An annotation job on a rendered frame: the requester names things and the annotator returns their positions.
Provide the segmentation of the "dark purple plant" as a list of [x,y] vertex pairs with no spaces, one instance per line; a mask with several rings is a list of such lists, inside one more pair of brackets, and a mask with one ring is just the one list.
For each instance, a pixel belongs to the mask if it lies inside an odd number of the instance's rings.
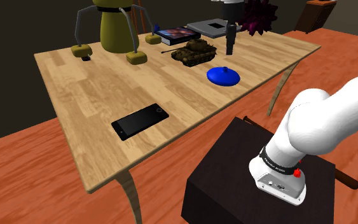
[[237,21],[240,31],[248,31],[251,36],[256,32],[263,35],[271,31],[272,22],[277,20],[277,9],[278,6],[272,5],[269,0],[248,0],[244,4],[243,15]]

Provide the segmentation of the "grey flat box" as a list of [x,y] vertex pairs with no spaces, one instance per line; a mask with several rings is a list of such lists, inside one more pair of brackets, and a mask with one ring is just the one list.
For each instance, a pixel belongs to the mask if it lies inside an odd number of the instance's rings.
[[219,38],[226,36],[227,21],[220,18],[193,22],[186,25],[188,29],[199,32],[201,35],[209,38]]

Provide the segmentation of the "olive toy tank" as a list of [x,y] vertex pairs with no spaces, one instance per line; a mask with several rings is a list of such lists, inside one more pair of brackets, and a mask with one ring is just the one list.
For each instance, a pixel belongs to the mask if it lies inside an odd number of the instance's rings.
[[163,51],[171,52],[174,60],[181,61],[187,67],[193,67],[211,61],[217,55],[217,48],[204,39],[191,39],[184,47]]

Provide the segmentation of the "book with dark picture cover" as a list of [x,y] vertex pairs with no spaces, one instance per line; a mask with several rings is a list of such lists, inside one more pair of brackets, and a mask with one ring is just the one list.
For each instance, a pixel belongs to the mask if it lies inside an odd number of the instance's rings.
[[155,31],[160,36],[162,43],[172,46],[179,43],[185,43],[191,39],[199,39],[201,34],[186,27],[176,27],[171,29]]

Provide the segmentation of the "blue round lid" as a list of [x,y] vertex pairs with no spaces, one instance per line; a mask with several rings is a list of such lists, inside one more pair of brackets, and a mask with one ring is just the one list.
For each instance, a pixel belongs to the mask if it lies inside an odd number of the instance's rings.
[[240,81],[240,76],[236,71],[224,66],[209,69],[207,71],[207,79],[213,84],[231,87]]

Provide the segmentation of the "brown wooden cabinet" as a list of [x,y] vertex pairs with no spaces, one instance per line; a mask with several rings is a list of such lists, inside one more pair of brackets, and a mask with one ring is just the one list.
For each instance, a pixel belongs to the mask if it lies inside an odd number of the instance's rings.
[[294,28],[308,34],[323,27],[336,6],[337,0],[311,0],[306,6]]

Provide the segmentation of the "olive figure with grey arms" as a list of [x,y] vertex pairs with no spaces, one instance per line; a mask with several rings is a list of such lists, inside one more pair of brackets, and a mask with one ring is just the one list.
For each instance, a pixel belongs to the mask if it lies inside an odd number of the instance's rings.
[[77,58],[92,55],[89,45],[83,44],[79,39],[81,17],[88,11],[102,13],[100,22],[100,43],[105,51],[110,53],[124,53],[127,61],[132,65],[143,64],[148,61],[147,55],[138,50],[139,37],[129,14],[134,8],[141,10],[145,16],[148,11],[131,0],[92,0],[93,5],[80,9],[76,16],[74,36],[76,45],[71,47],[72,54]]

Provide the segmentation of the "black phone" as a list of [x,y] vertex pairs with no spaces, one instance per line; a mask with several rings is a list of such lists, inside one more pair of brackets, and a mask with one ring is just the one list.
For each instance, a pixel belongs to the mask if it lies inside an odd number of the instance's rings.
[[111,123],[122,141],[167,119],[169,114],[157,103],[142,108]]

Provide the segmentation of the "light wooden table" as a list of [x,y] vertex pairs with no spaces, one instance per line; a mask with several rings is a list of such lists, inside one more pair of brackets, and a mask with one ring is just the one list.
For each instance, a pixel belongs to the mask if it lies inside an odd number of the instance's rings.
[[[125,192],[135,224],[144,224],[132,168],[197,127],[221,118],[222,110],[275,77],[283,85],[294,68],[320,45],[267,32],[237,35],[233,55],[225,39],[209,39],[215,58],[186,67],[173,60],[164,44],[149,45],[139,36],[148,61],[131,65],[123,54],[91,45],[90,61],[75,59],[69,48],[37,53],[35,60],[87,193],[115,181]],[[213,67],[236,71],[231,87],[213,84]],[[169,117],[122,141],[111,126],[115,120],[157,103]]]

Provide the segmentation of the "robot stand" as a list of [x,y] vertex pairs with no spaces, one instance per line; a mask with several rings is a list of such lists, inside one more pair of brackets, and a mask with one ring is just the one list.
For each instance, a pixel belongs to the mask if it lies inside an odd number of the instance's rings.
[[188,224],[334,224],[335,166],[307,155],[306,197],[291,205],[257,188],[249,172],[273,134],[234,118],[189,176],[181,216]]

